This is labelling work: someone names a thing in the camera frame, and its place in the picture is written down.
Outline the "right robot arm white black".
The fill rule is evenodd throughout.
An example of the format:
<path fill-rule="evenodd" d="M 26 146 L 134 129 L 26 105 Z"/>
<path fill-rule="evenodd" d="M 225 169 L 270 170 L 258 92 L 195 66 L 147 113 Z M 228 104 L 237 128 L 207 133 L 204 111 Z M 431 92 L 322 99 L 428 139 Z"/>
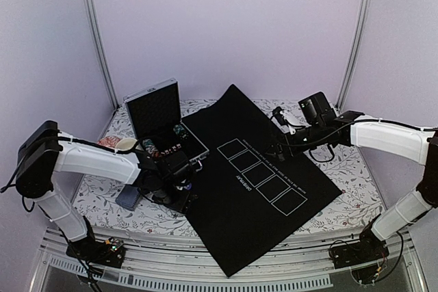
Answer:
<path fill-rule="evenodd" d="M 374 218 L 361 232 L 354 256 L 368 262 L 379 253 L 384 241 L 401 228 L 416 223 L 437 208 L 437 129 L 374 118 L 360 111 L 338 113 L 323 92 L 317 92 L 298 103 L 306 122 L 282 107 L 271 112 L 272 119 L 287 128 L 273 133 L 273 145 L 292 156 L 311 152 L 325 145 L 369 148 L 411 160 L 423 167 L 421 181 L 395 205 Z"/>

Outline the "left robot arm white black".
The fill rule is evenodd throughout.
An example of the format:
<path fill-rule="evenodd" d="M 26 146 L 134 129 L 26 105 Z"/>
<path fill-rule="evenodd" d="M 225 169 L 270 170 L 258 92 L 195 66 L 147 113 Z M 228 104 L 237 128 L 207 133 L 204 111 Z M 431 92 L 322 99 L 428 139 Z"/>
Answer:
<path fill-rule="evenodd" d="M 16 168 L 1 191 L 13 187 L 23 198 L 33 200 L 66 238 L 75 242 L 78 253 L 88 261 L 97 260 L 101 244 L 91 237 L 90 225 L 66 199 L 53 175 L 99 176 L 143 189 L 162 205 L 186 202 L 183 190 L 202 170 L 202 163 L 188 159 L 181 150 L 153 158 L 138 145 L 136 142 L 128 150 L 108 148 L 64 133 L 57 122 L 47 120 L 19 148 Z"/>

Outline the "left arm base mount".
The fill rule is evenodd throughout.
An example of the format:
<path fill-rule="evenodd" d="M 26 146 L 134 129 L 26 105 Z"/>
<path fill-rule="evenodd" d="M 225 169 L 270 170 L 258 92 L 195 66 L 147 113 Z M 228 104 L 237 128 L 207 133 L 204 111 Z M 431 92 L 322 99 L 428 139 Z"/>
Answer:
<path fill-rule="evenodd" d="M 66 255 L 84 262 L 120 269 L 125 259 L 123 240 L 110 237 L 105 241 L 85 238 L 68 242 Z"/>

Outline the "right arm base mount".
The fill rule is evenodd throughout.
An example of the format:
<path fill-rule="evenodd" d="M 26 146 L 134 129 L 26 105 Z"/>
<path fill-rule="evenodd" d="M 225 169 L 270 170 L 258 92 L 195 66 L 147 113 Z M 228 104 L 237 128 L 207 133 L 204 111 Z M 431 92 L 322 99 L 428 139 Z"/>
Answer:
<path fill-rule="evenodd" d="M 379 240 L 373 234 L 360 234 L 354 243 L 337 240 L 328 249 L 328 255 L 335 269 L 362 265 L 372 261 L 375 264 L 352 270 L 354 280 L 360 284 L 372 284 L 380 276 L 383 265 L 387 262 L 389 250 L 385 241 Z"/>

